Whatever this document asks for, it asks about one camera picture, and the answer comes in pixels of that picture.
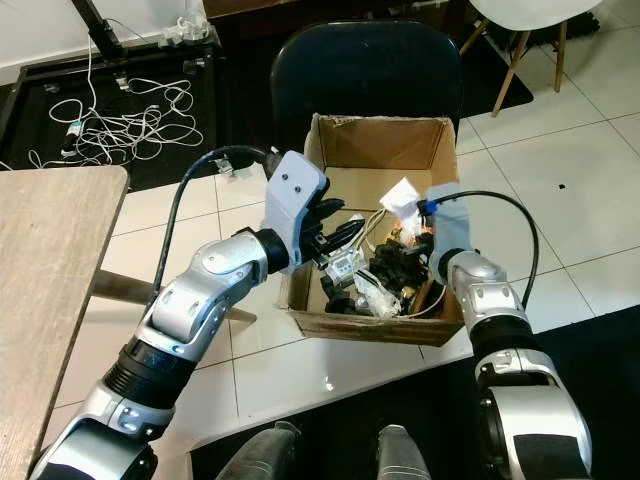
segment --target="chair backrest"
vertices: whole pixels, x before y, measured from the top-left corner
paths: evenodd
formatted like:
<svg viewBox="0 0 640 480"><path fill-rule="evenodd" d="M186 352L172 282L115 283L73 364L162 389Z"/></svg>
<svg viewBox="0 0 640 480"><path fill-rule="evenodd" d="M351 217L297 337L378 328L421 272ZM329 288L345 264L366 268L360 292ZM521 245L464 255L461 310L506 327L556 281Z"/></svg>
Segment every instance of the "chair backrest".
<svg viewBox="0 0 640 480"><path fill-rule="evenodd" d="M271 68L278 146L301 151L313 113L451 118L462 66L446 35L408 20L318 24L293 35Z"/></svg>

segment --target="table leg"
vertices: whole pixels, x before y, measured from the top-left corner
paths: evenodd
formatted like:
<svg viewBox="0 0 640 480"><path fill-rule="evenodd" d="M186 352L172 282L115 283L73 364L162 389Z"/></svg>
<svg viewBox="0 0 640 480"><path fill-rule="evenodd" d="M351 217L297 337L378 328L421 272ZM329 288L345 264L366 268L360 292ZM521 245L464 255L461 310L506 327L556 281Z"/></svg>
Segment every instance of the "table leg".
<svg viewBox="0 0 640 480"><path fill-rule="evenodd" d="M111 300L119 300L121 302L146 305L150 293L151 282L119 275L108 272L107 270L98 270L93 284L92 295L109 298ZM253 313L240 310L239 308L229 310L227 318L243 322L254 322L257 319Z"/></svg>

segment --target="open cardboard box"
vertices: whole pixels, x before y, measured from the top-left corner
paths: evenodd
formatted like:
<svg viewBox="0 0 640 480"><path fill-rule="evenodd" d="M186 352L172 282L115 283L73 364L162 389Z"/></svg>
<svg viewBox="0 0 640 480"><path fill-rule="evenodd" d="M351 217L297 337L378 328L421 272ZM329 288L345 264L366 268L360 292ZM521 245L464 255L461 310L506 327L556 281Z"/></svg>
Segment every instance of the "open cardboard box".
<svg viewBox="0 0 640 480"><path fill-rule="evenodd" d="M431 185L458 181L455 133L447 118L345 117L314 115L305 155L331 182L325 198L341 198L345 210L325 221L325 231L361 212L380 208L378 200L407 177L420 193ZM384 243L394 219L373 232ZM307 337L443 345L463 325L462 313L447 291L438 318L391 318L324 312L322 274L308 264L284 277L281 304Z"/></svg>

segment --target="box flap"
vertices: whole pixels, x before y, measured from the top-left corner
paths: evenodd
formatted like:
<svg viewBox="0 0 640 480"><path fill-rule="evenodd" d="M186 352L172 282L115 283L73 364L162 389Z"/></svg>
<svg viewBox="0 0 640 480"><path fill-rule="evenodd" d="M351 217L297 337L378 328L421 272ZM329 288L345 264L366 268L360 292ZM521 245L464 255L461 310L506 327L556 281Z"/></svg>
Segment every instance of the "box flap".
<svg viewBox="0 0 640 480"><path fill-rule="evenodd" d="M305 155L327 167L425 169L430 168L447 129L453 132L448 118L315 114Z"/></svg>

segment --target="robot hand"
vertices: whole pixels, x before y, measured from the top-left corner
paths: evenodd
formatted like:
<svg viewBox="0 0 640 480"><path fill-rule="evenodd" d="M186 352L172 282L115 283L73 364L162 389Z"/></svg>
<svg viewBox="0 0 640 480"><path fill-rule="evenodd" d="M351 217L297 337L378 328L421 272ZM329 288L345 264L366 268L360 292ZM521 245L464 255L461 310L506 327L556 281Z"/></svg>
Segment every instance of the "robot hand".
<svg viewBox="0 0 640 480"><path fill-rule="evenodd" d="M464 202L438 200L457 192L457 184L433 187L419 208L433 216L430 270L455 294L473 345L487 465L503 479L590 478L587 425L534 338L505 271L471 249Z"/></svg>
<svg viewBox="0 0 640 480"><path fill-rule="evenodd" d="M224 168L224 160L216 162ZM145 313L117 362L35 465L31 479L147 479L175 402L226 312L267 275L293 272L346 244L361 225L329 236L322 220L344 206L322 200L329 180L304 156L284 155L267 186L262 228L211 242Z"/></svg>

